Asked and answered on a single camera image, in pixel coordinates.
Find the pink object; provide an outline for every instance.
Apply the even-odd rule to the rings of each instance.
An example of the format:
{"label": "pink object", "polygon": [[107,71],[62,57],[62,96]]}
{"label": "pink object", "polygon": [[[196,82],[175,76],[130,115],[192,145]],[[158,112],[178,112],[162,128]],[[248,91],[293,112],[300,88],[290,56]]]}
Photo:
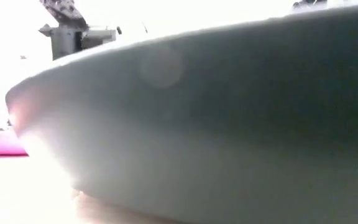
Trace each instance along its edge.
{"label": "pink object", "polygon": [[27,155],[13,131],[0,131],[0,155]]}

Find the magenta surface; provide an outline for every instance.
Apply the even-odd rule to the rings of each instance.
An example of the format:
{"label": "magenta surface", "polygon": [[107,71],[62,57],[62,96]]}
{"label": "magenta surface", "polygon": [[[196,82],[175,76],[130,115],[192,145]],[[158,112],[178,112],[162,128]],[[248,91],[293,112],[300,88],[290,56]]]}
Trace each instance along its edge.
{"label": "magenta surface", "polygon": [[13,131],[0,131],[0,155],[26,155]]}

